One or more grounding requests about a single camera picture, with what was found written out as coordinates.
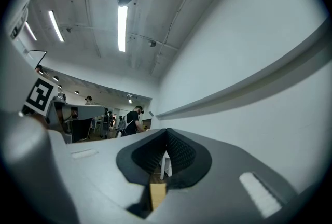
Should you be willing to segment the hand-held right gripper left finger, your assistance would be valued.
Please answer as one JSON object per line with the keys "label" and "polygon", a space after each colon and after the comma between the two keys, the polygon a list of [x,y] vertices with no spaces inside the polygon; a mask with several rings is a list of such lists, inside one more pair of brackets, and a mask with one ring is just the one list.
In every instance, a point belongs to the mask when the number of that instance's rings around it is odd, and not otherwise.
{"label": "hand-held right gripper left finger", "polygon": [[131,161],[126,170],[140,180],[131,183],[117,165],[121,150],[163,132],[66,144],[60,133],[50,130],[48,151],[58,186],[48,198],[48,218],[59,224],[167,224],[163,205],[151,213],[144,207],[150,199],[149,175]]}

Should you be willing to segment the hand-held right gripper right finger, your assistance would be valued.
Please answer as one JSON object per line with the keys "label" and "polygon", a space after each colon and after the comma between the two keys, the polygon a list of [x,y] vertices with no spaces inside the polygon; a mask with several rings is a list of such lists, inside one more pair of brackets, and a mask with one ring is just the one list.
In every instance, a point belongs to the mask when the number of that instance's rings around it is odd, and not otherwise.
{"label": "hand-held right gripper right finger", "polygon": [[240,182],[239,177],[244,173],[257,176],[283,206],[296,197],[295,189],[283,176],[242,148],[178,129],[169,131],[205,147],[212,163],[195,185],[168,190],[146,221],[152,224],[262,223],[261,213]]}

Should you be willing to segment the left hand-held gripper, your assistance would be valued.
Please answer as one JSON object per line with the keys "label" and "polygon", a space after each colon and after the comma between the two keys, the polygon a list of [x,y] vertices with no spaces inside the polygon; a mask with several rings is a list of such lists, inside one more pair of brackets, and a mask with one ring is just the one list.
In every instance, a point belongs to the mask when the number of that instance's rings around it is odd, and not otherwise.
{"label": "left hand-held gripper", "polygon": [[64,93],[45,78],[37,79],[22,108],[23,115],[43,115],[49,124],[49,130],[60,132],[67,144],[72,142],[72,120],[91,119],[104,112],[105,108],[101,105],[68,104]]}

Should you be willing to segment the person's left forearm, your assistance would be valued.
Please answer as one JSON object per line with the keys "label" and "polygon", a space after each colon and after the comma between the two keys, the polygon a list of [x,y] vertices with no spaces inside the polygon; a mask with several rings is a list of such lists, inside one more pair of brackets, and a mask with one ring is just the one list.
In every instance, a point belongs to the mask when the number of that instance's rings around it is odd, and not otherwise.
{"label": "person's left forearm", "polygon": [[49,124],[47,123],[45,117],[40,114],[27,114],[26,117],[33,118],[34,120],[38,121],[46,130],[49,129]]}

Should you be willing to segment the black panel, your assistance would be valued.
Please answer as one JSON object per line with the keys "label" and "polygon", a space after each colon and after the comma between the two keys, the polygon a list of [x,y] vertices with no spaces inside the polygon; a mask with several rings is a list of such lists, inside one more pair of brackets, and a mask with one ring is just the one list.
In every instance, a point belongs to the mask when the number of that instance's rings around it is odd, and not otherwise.
{"label": "black panel", "polygon": [[85,120],[73,120],[71,124],[72,142],[75,143],[88,136],[91,118]]}

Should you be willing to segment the long ceiling tube light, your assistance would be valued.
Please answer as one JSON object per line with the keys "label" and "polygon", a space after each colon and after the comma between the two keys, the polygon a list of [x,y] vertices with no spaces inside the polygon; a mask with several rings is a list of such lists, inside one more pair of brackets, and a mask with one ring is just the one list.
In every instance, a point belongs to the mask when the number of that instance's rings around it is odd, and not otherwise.
{"label": "long ceiling tube light", "polygon": [[33,38],[34,41],[37,41],[36,36],[34,35],[33,31],[31,30],[28,22],[25,22],[25,27],[27,29],[27,31],[29,32],[29,34],[31,35],[31,37]]}
{"label": "long ceiling tube light", "polygon": [[126,51],[127,14],[128,14],[127,6],[118,7],[117,34],[118,34],[118,49],[121,52]]}
{"label": "long ceiling tube light", "polygon": [[57,35],[58,38],[59,38],[59,41],[63,43],[63,42],[64,42],[64,38],[63,38],[63,36],[62,36],[62,34],[61,34],[61,32],[60,32],[60,29],[59,29],[59,27],[58,27],[58,23],[57,23],[57,21],[56,21],[56,18],[55,18],[54,12],[53,12],[53,11],[48,11],[48,14],[49,14],[49,17],[50,17],[51,23],[52,23],[52,25],[53,25],[53,28],[54,28],[54,30],[55,30],[55,32],[56,32],[56,35]]}

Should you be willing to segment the person's light shirt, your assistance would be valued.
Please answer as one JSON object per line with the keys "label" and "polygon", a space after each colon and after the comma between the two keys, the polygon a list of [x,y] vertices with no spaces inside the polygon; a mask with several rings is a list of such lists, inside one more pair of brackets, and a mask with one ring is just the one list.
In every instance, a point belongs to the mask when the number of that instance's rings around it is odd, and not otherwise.
{"label": "person's light shirt", "polygon": [[37,75],[15,46],[25,27],[30,0],[11,0],[0,23],[0,111],[18,112]]}

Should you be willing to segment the white board black frame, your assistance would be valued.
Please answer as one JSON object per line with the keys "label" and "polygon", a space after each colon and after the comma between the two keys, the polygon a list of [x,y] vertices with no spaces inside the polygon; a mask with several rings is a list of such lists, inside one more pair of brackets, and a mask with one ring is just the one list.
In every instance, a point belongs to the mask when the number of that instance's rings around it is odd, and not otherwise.
{"label": "white board black frame", "polygon": [[41,62],[41,60],[44,58],[44,56],[47,54],[47,51],[41,51],[41,50],[30,50],[26,55],[26,60],[28,64],[35,69]]}

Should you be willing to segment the grey wall rail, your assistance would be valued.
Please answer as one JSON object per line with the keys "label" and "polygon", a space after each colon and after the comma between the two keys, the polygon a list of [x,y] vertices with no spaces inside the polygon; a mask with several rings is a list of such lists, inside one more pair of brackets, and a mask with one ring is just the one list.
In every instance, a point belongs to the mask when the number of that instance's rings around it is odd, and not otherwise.
{"label": "grey wall rail", "polygon": [[288,66],[296,59],[302,57],[306,54],[311,47],[321,38],[328,34],[329,31],[332,31],[332,17],[328,16],[328,18],[303,42],[301,42],[297,47],[291,50],[289,53],[273,62],[269,66],[263,68],[262,70],[256,72],[255,74],[241,80],[230,87],[227,87],[221,91],[218,91],[214,94],[211,94],[207,97],[199,99],[195,102],[186,104],[184,106],[178,107],[176,109],[166,111],[164,113],[157,114],[156,117],[158,119],[162,119],[168,117],[173,114],[180,114],[185,112],[186,110],[193,110],[196,107],[202,106],[204,104],[213,102],[217,99],[224,98],[228,95],[233,95],[237,91],[240,91],[254,83],[261,81],[262,79],[274,74],[278,70]]}

